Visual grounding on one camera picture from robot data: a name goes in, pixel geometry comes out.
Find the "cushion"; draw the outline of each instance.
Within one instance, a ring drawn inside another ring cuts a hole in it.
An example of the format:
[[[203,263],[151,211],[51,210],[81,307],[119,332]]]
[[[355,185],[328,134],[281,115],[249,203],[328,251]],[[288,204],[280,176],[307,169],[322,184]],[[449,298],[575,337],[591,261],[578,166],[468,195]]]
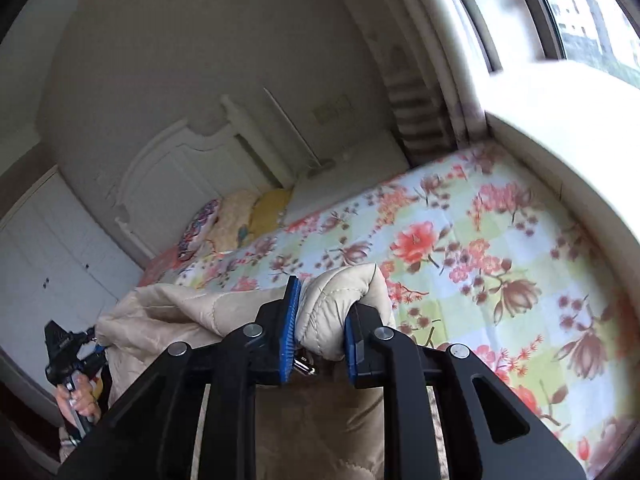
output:
[[[189,260],[202,245],[211,226],[218,218],[220,202],[207,202],[193,217],[184,234],[178,242],[178,259],[182,262]]]
[[[249,224],[250,238],[255,240],[281,226],[284,212],[291,199],[290,189],[273,189],[265,193],[254,206]]]
[[[248,234],[249,220],[259,195],[241,189],[222,199],[218,221],[206,235],[217,253],[236,250]]]

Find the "patterned pillow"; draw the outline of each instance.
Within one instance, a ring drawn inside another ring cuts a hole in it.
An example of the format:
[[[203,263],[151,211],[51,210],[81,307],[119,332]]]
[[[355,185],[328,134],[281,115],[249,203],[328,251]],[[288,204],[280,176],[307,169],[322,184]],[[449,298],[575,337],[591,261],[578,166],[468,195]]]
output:
[[[218,219],[220,202],[207,202],[191,220],[189,226],[178,242],[178,259],[182,262],[193,256],[205,240],[207,233]]]

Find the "window sill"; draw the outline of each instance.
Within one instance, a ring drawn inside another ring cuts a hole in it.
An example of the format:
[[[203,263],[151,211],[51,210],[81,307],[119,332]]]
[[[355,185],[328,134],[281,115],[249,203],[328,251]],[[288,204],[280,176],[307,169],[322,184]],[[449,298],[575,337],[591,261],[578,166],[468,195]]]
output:
[[[484,97],[495,137],[578,216],[640,305],[640,90],[564,60],[496,73]]]

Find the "wall outlet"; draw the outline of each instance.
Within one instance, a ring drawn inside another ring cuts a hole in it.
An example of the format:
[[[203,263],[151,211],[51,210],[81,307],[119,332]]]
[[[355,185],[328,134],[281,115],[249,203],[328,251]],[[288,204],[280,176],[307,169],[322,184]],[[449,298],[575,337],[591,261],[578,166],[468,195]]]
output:
[[[345,114],[353,113],[353,105],[347,94],[329,99],[311,110],[316,122],[321,126],[338,120]]]

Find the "white window sill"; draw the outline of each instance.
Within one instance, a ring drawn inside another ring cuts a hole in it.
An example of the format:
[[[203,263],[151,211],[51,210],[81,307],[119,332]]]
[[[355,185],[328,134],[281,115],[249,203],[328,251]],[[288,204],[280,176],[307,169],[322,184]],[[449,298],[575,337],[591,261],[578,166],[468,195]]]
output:
[[[529,137],[585,181],[640,240],[640,90],[573,61],[492,75],[491,126]]]

